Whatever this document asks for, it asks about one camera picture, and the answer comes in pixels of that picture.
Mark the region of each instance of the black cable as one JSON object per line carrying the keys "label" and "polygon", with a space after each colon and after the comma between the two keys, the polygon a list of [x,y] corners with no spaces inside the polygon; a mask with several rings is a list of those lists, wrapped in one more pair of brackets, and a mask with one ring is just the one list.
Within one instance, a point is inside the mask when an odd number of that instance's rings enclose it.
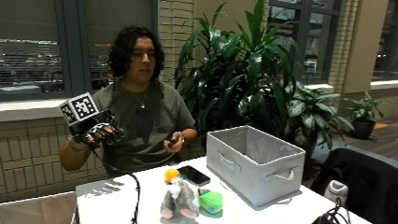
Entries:
{"label": "black cable", "polygon": [[136,191],[138,194],[138,199],[137,199],[137,204],[136,204],[136,209],[134,209],[134,216],[132,217],[132,224],[138,224],[138,205],[140,205],[140,198],[141,198],[141,185],[140,185],[138,178],[133,175],[132,172],[122,171],[122,170],[117,169],[115,166],[109,165],[107,162],[104,162],[103,158],[99,156],[99,153],[96,152],[95,149],[92,149],[92,152],[95,153],[96,157],[103,162],[104,166],[107,166],[112,171],[115,171],[120,174],[132,176],[136,180],[136,184],[137,184]]}
{"label": "black cable", "polygon": [[[338,213],[339,208],[345,208],[347,211],[347,219]],[[350,212],[349,209],[341,204],[341,198],[337,197],[335,200],[335,207],[330,209],[318,219],[317,224],[341,224],[341,222],[337,219],[337,215],[341,216],[341,218],[345,220],[346,224],[350,224]]]}

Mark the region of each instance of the window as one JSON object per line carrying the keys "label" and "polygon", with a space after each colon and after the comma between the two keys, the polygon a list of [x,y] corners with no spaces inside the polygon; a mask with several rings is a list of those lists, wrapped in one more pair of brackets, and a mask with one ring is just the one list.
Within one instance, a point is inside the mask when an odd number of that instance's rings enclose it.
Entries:
{"label": "window", "polygon": [[108,85],[122,27],[157,32],[158,1],[13,0],[0,7],[0,101],[67,98]]}
{"label": "window", "polygon": [[398,79],[398,1],[390,0],[371,81]]}
{"label": "window", "polygon": [[272,0],[269,24],[293,39],[294,75],[305,84],[327,83],[339,0]]}
{"label": "window", "polygon": [[53,1],[1,1],[0,26],[0,94],[63,90]]}

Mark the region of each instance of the gray storage bin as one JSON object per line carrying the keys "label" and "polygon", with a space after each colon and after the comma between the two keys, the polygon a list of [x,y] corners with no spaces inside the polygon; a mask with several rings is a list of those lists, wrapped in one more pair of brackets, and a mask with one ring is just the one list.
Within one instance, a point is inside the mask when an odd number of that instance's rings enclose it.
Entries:
{"label": "gray storage bin", "polygon": [[253,206],[300,189],[304,159],[304,149],[250,126],[208,133],[208,168]]}

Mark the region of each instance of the leafy plant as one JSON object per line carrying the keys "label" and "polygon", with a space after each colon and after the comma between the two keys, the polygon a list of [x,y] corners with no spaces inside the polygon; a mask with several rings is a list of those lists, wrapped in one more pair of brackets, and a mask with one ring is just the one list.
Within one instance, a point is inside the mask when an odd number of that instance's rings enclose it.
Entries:
{"label": "leafy plant", "polygon": [[[216,27],[218,15],[226,15],[222,7],[212,20],[205,14],[194,18],[200,29],[181,49],[176,88],[181,88],[198,133],[250,124],[282,137],[296,83],[282,46],[288,39],[277,35],[280,27],[264,25],[264,0],[256,2],[253,12],[245,11],[249,32],[238,23],[240,33]],[[194,52],[204,52],[204,58],[194,58]]]}
{"label": "leafy plant", "polygon": [[381,118],[385,116],[378,109],[379,102],[371,98],[369,92],[365,92],[365,96],[359,100],[353,100],[349,98],[345,98],[345,100],[353,103],[353,107],[347,107],[347,110],[350,111],[350,118],[353,120],[374,120],[374,111],[378,112],[378,116]]}
{"label": "leafy plant", "polygon": [[331,101],[338,97],[338,93],[310,90],[297,82],[294,99],[289,104],[286,126],[289,142],[304,147],[312,145],[312,141],[319,136],[322,138],[319,144],[326,143],[331,148],[333,135],[338,133],[342,136],[342,133],[353,130],[350,122],[337,115],[338,110],[331,105]]}

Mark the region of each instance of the man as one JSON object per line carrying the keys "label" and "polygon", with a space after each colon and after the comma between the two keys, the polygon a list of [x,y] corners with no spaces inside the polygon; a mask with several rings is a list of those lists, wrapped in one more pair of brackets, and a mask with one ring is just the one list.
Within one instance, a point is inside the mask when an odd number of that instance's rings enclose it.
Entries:
{"label": "man", "polygon": [[[178,92],[158,81],[164,52],[146,28],[122,28],[109,52],[109,65],[119,80],[96,92],[93,100],[100,111],[109,108],[115,114],[124,138],[112,145],[103,142],[104,162],[122,171],[138,172],[176,160],[181,147],[196,141],[194,120]],[[115,130],[107,126],[97,134]],[[83,143],[71,138],[61,146],[60,162],[68,171],[84,166],[92,137]]]}

